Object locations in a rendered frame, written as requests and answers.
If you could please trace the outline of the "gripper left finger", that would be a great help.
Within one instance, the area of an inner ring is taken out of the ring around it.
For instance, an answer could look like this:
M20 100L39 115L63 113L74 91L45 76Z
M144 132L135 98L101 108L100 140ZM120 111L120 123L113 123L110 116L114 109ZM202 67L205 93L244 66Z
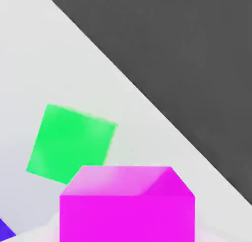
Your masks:
M59 212L56 212L46 225L14 236L11 242L60 242Z

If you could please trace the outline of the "small blue cube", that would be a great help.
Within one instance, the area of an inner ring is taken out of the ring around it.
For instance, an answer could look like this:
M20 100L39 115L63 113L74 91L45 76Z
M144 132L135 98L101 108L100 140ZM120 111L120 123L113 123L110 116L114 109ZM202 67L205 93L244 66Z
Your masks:
M14 236L16 234L0 219L0 242Z

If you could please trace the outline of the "small green cube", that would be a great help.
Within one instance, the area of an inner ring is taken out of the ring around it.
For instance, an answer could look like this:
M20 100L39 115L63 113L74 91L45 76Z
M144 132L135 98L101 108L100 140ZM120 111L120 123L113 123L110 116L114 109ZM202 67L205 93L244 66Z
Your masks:
M117 123L48 104L26 171L68 184L82 166L102 166Z

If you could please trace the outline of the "small magenta cube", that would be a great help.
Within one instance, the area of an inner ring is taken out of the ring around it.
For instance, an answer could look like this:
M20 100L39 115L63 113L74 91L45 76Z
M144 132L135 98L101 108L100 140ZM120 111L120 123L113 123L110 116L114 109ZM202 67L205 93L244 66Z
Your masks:
M195 197L171 167L83 166L60 195L60 242L195 242Z

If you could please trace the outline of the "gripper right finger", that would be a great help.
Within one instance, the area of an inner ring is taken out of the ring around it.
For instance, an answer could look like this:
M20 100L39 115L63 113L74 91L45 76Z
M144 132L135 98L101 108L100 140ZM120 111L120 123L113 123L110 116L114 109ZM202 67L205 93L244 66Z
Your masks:
M214 230L199 215L195 217L195 242L219 242Z

